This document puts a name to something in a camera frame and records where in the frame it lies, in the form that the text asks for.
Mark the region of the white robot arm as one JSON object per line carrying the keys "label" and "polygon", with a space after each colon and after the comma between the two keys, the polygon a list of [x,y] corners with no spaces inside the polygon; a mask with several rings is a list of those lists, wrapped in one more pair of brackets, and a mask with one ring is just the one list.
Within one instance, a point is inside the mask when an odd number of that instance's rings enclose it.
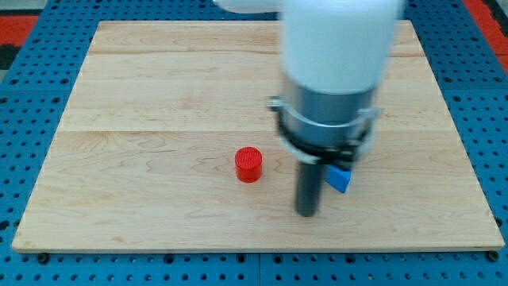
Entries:
{"label": "white robot arm", "polygon": [[349,171],[371,148],[372,105],[405,3],[215,0],[235,14],[279,15],[283,87],[269,98],[282,145],[298,160],[294,208],[316,214],[326,169]]}

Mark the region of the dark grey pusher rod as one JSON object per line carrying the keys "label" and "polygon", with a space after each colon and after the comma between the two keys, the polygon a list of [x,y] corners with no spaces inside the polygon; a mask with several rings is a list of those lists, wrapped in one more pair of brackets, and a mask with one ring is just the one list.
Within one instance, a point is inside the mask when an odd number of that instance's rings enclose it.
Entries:
{"label": "dark grey pusher rod", "polygon": [[298,164],[295,210],[304,217],[314,216],[319,208],[321,188],[325,181],[324,164]]}

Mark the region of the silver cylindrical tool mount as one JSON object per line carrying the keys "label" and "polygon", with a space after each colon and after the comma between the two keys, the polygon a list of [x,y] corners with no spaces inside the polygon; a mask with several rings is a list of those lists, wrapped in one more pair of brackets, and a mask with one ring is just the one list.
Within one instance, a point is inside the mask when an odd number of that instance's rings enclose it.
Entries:
{"label": "silver cylindrical tool mount", "polygon": [[282,90],[267,99],[282,147],[301,163],[354,165],[374,145],[382,110],[376,89],[331,93],[282,77]]}

